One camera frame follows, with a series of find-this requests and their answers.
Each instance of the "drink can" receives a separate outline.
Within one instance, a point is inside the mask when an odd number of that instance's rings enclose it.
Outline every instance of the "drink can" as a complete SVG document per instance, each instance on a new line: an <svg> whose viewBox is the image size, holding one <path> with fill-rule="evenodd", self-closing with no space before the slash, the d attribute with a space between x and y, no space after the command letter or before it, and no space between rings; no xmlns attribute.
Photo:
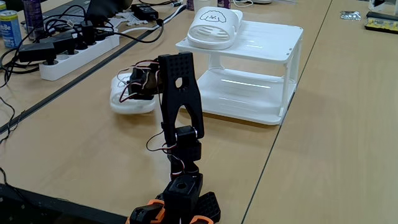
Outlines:
<svg viewBox="0 0 398 224"><path fill-rule="evenodd" d="M35 40L44 32L43 13L40 0L22 0L24 3L24 13L30 40Z"/></svg>
<svg viewBox="0 0 398 224"><path fill-rule="evenodd" d="M190 11L194 10L193 0L187 0L187 9Z"/></svg>
<svg viewBox="0 0 398 224"><path fill-rule="evenodd" d="M230 0L218 0L218 7L224 7L226 9L231 9Z"/></svg>
<svg viewBox="0 0 398 224"><path fill-rule="evenodd" d="M6 2L0 1L0 12L7 10Z"/></svg>
<svg viewBox="0 0 398 224"><path fill-rule="evenodd" d="M22 41L17 11L5 10L0 12L0 27L4 45L7 48L18 47Z"/></svg>

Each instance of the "robotic arm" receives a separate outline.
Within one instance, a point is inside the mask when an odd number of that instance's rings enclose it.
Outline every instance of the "robotic arm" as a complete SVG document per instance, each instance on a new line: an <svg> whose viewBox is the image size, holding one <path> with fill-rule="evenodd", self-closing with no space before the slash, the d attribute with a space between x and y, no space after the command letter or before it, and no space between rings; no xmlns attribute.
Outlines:
<svg viewBox="0 0 398 224"><path fill-rule="evenodd" d="M177 79L182 80L176 86ZM220 220L221 212L213 192L200 196L203 174L195 161L201 158L199 139L205 135L199 88L195 79L192 53L161 55L150 61L146 69L136 66L127 83L129 96L151 100L163 93L162 129L167 144L164 152L171 163L171 181L162 194L148 205L136 208L130 224L212 224ZM175 120L184 106L192 125L175 127Z"/></svg>

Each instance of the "power adapter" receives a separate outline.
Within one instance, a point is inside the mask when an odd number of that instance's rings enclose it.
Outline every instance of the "power adapter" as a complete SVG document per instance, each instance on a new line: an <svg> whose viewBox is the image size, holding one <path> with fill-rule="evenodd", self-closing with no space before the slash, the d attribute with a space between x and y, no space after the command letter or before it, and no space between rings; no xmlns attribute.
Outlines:
<svg viewBox="0 0 398 224"><path fill-rule="evenodd" d="M83 40L87 45L95 44L95 30L91 21L83 21L80 23L81 33L83 34Z"/></svg>
<svg viewBox="0 0 398 224"><path fill-rule="evenodd" d="M64 32L59 35L48 37L39 40L40 43L53 43L55 47L55 53L60 54L64 51L68 51L68 54L73 55L75 53L75 40L69 32Z"/></svg>
<svg viewBox="0 0 398 224"><path fill-rule="evenodd" d="M36 43L22 45L19 49L20 62L36 62L46 60L46 65L54 65L57 54L53 43Z"/></svg>
<svg viewBox="0 0 398 224"><path fill-rule="evenodd" d="M131 11L142 21L155 21L159 18L159 13L146 4L133 4Z"/></svg>

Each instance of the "wooden table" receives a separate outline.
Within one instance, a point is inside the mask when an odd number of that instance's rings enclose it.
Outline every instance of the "wooden table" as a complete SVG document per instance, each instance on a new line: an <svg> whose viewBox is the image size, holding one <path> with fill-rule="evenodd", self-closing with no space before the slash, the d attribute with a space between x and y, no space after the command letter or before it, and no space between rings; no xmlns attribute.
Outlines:
<svg viewBox="0 0 398 224"><path fill-rule="evenodd" d="M274 2L242 10L248 20L303 27L302 69L329 3ZM161 152L145 149L146 141L160 131L160 111L135 116L113 113L109 84L120 68L160 54L176 54L174 45L186 36L192 19L193 12L182 12L166 24L158 42L137 44L24 120L0 146L0 164L9 182L121 215L129 215L163 191L169 181L169 163ZM197 77L205 64L205 57L195 54ZM268 65L254 68L245 60L224 64L253 72L278 72ZM198 162L204 174L202 192L217 194L222 223L240 223L279 127L210 114L205 114L204 122L203 154ZM177 124L190 124L186 113L180 114ZM163 141L160 137L151 147Z"/></svg>
<svg viewBox="0 0 398 224"><path fill-rule="evenodd" d="M62 4L65 4L70 0L50 0L50 1L45 1L42 3L42 10L43 11L48 11L50 9L53 9L55 7L58 7ZM174 13L174 10L177 8L172 9L171 7L162 7L159 9L159 17L160 18L166 18L167 16L171 15ZM23 21L24 19L24 13L23 11L20 11L18 13L19 16L19 21ZM143 26L149 26L152 27L155 24L153 22L143 25ZM132 27L127 27L124 25L121 25L119 27L120 30L126 30ZM137 30L134 32L129 33L129 35L133 37L138 37L141 34L143 34L145 30ZM21 34L23 36L26 35L25 31L22 30L21 28ZM19 115L22 111L29 109L30 107L34 106L47 96L51 95L55 91L59 90L61 87L65 86L67 83L70 83L72 80L74 80L76 77L79 77L82 73L85 71L91 69L95 65L99 64L102 60L108 58L110 55L113 53L117 52L121 48L123 48L126 44L130 43L131 40L121 37L120 38L120 45L109 52L106 52L102 56L98 57L97 59L91 61L90 63L87 63L86 65L76 69L75 71L69 73L68 75L65 75L64 77L55 80L53 82L48 81L48 80L42 80L40 78L40 73L39 72L33 72L30 74L25 74L25 75L13 75L9 81L8 86L5 86L4 88L0 89L0 96L3 97L4 100L6 100L9 104L11 104L15 109L16 109L16 115ZM4 42L0 41L0 55L3 54L7 49L4 47ZM6 57L4 60L4 63L8 62L11 59L11 57ZM0 104L0 126L6 124L9 121L9 118L11 117L11 109L2 103Z"/></svg>
<svg viewBox="0 0 398 224"><path fill-rule="evenodd" d="M367 11L333 0L245 223L398 220L398 36L365 30Z"/></svg>

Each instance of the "power strip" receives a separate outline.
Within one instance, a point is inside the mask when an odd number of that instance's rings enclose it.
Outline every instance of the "power strip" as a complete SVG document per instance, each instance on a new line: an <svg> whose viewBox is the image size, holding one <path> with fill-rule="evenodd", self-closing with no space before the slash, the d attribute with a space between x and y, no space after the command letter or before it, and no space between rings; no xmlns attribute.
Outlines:
<svg viewBox="0 0 398 224"><path fill-rule="evenodd" d="M95 45L88 46L85 50L76 50L77 54L57 55L55 65L43 63L39 65L40 76L44 80L55 81L117 46L119 46L119 36L112 35L104 40L97 41Z"/></svg>

